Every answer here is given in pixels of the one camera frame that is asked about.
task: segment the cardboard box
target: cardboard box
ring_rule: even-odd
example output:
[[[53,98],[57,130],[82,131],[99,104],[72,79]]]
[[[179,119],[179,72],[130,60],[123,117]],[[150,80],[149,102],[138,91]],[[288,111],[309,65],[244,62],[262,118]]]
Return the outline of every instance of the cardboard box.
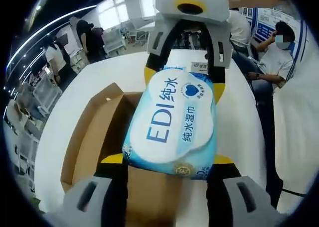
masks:
[[[122,152],[142,92],[123,93],[112,83],[87,104],[73,131],[63,162],[64,191],[92,177],[97,164]],[[173,226],[182,179],[129,167],[127,223]]]

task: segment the wet wipes package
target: wet wipes package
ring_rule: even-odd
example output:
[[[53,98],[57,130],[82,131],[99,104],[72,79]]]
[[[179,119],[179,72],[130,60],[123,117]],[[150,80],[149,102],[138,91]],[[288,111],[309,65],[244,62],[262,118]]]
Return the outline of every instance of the wet wipes package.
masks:
[[[130,165],[205,180],[216,153],[213,84],[181,69],[156,73],[134,113],[123,153]]]

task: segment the ceiling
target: ceiling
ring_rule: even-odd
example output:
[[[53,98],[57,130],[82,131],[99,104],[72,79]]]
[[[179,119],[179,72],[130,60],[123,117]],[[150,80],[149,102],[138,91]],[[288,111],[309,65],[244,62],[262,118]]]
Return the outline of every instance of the ceiling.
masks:
[[[15,16],[14,33],[11,40],[11,49],[8,54],[7,62],[16,52],[16,50],[36,31],[44,27],[51,21],[67,14],[77,9],[88,7],[91,5],[96,5],[103,0],[33,0],[33,2],[27,3],[27,1],[22,0],[20,2],[24,7],[25,12],[21,11],[20,16]],[[87,12],[92,9],[87,9],[77,13],[79,17],[84,16]],[[10,83],[19,78],[23,73],[25,67],[31,63],[31,61],[41,52],[42,44],[38,42],[40,38],[45,36],[47,33],[52,32],[55,28],[61,28],[61,26],[68,22],[69,17],[66,17],[45,29],[43,32],[37,35],[36,38],[32,39],[19,54],[13,59],[10,65],[14,68],[14,71],[10,75],[8,80],[8,86],[12,86]],[[32,67],[32,71],[37,73],[45,65],[44,59],[39,59],[39,61]]]

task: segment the ceiling light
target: ceiling light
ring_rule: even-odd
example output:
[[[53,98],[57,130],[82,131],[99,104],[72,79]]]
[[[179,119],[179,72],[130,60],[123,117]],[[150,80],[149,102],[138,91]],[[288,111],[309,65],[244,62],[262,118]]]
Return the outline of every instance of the ceiling light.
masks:
[[[37,36],[40,32],[42,32],[43,30],[45,30],[47,27],[49,27],[50,25],[54,24],[55,22],[65,18],[65,17],[68,17],[69,15],[72,15],[72,14],[75,14],[77,12],[80,12],[82,10],[86,10],[86,9],[91,9],[91,8],[95,8],[96,5],[92,5],[92,6],[88,6],[88,7],[85,7],[85,8],[82,8],[82,9],[77,9],[75,11],[72,11],[70,13],[67,13],[53,21],[51,21],[50,23],[46,24],[44,27],[42,27],[41,29],[39,29],[38,31],[36,31],[32,36],[30,36],[29,39],[27,39],[19,48],[18,50],[13,54],[13,56],[11,57],[11,59],[9,60],[8,64],[6,65],[6,68],[5,70],[8,69],[8,67],[10,66],[10,64],[12,63],[12,61],[14,60],[14,58],[18,55],[18,53],[20,53],[20,51],[35,37]]]

